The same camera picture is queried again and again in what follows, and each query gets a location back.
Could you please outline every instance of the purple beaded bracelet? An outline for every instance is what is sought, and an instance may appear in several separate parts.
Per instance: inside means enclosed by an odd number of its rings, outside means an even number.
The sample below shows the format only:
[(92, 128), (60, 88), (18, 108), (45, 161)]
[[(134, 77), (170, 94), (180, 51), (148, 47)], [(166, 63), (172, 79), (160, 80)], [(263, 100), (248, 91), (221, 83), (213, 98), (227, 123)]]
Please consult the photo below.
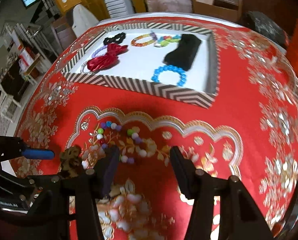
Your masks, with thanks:
[[(107, 47), (108, 47), (108, 45), (104, 45), (101, 48), (97, 49), (95, 52), (92, 53), (91, 58), (95, 58), (100, 51), (106, 49)], [(87, 65), (88, 65), (88, 60), (82, 64), (81, 71), (80, 71), (81, 73), (87, 73), (84, 71), (84, 69)]]

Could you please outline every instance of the floor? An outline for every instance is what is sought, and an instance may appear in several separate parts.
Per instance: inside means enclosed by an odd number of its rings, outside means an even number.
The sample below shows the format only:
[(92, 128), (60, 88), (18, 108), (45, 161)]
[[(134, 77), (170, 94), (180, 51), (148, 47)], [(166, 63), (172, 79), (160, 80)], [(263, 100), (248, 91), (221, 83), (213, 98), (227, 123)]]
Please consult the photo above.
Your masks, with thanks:
[[(37, 78), (38, 83), (40, 83), (40, 81), (43, 79), (43, 76), (44, 75), (41, 75)], [(6, 136), (10, 136), (10, 137), (14, 136), (17, 124), (19, 123), (19, 120), (22, 117), (22, 112), (26, 108), (26, 105), (27, 105), (28, 101), (30, 100), (31, 96), (33, 95), (35, 89), (36, 89), (36, 87), (30, 84), (28, 86), (28, 88), (25, 90), (25, 92), (23, 94), (23, 97), (20, 101), (20, 104), (23, 107), (22, 108), (19, 108), (19, 107), (16, 108), (16, 110), (14, 112), (14, 115), (16, 116), (15, 121), (13, 123), (10, 123), (10, 125), (7, 129)], [(1, 162), (1, 164), (2, 164), (2, 170), (4, 170), (7, 173), (10, 173), (10, 174), (15, 176), (15, 172), (13, 171), (9, 161)]]

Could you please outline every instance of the green pom pom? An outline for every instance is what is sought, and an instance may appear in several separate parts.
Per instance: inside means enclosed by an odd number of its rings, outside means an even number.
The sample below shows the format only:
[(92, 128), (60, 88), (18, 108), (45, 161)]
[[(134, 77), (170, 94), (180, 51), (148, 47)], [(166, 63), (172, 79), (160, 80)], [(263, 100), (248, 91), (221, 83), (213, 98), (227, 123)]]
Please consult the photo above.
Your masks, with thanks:
[(133, 133), (134, 133), (134, 131), (132, 129), (128, 129), (127, 130), (127, 135), (128, 136), (131, 136)]
[(165, 46), (167, 46), (169, 44), (169, 42), (167, 42), (167, 41), (161, 41), (160, 44), (161, 44), (162, 47), (165, 47)]

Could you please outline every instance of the table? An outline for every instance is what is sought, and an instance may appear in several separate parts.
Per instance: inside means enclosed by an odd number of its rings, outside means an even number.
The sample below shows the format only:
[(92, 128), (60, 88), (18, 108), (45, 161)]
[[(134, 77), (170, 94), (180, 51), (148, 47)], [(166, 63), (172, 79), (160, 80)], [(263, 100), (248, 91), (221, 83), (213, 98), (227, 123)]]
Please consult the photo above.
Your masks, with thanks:
[(37, 66), (38, 63), (42, 64), (41, 55), (39, 53), (35, 56), (35, 59), (34, 59), (33, 63), (29, 66), (29, 68), (26, 71), (23, 72), (23, 75), (26, 78), (28, 78), (28, 81), (32, 85), (38, 85), (38, 82), (35, 80), (35, 78), (33, 76), (31, 76), (31, 73), (33, 71), (35, 72), (34, 76), (39, 74), (38, 70), (36, 69), (36, 66)]
[[(118, 86), (71, 82), (61, 74), (104, 28), (144, 21), (213, 31), (220, 69), (217, 96), (208, 109)], [(97, 130), (106, 121), (122, 125), (122, 130), (108, 128), (98, 140)], [(128, 129), (138, 133), (140, 144), (127, 136)], [(121, 155), (134, 158), (134, 164), (118, 166), (117, 195), (98, 204), (105, 240), (183, 239), (193, 202), (177, 187), (169, 163), (174, 145), (212, 176), (240, 177), (272, 228), (282, 218), (298, 178), (298, 80), (279, 48), (249, 29), (197, 15), (135, 14), (100, 22), (60, 55), (28, 102), (15, 135), (32, 147), (55, 152), (79, 145), (85, 168), (104, 156), (103, 143), (116, 144)], [(60, 162), (16, 159), (11, 164), (23, 177), (56, 173)], [(73, 212), (74, 198), (70, 206)], [(213, 221), (211, 239), (216, 239), (217, 197)], [(74, 221), (71, 233), (76, 239)]]

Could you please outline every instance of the box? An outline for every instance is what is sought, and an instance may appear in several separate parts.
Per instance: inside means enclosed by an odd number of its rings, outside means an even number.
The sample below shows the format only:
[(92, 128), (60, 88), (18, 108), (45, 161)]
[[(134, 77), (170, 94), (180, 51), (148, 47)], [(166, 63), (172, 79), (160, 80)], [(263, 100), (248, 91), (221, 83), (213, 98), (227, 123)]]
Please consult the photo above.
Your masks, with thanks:
[[(170, 43), (166, 47), (156, 48), (152, 45), (134, 47), (130, 40), (145, 33), (155, 32), (158, 38), (165, 35), (191, 33), (202, 40), (192, 68), (187, 72), (187, 82), (184, 87), (176, 86), (179, 77), (165, 76), (166, 82), (151, 81), (154, 69), (163, 65), (163, 55), (173, 51), (177, 44)], [(81, 66), (91, 59), (91, 54), (103, 46), (104, 38), (125, 32), (126, 39), (121, 45), (129, 45), (129, 51), (120, 54), (120, 62), (98, 73), (83, 73)], [(196, 106), (209, 108), (219, 91), (219, 59), (212, 30), (192, 25), (141, 22), (106, 25), (102, 32), (84, 45), (61, 70), (62, 75), (71, 82), (80, 82), (93, 85), (101, 85), (123, 90), (130, 90), (153, 96), (159, 96), (171, 100), (181, 101)]]

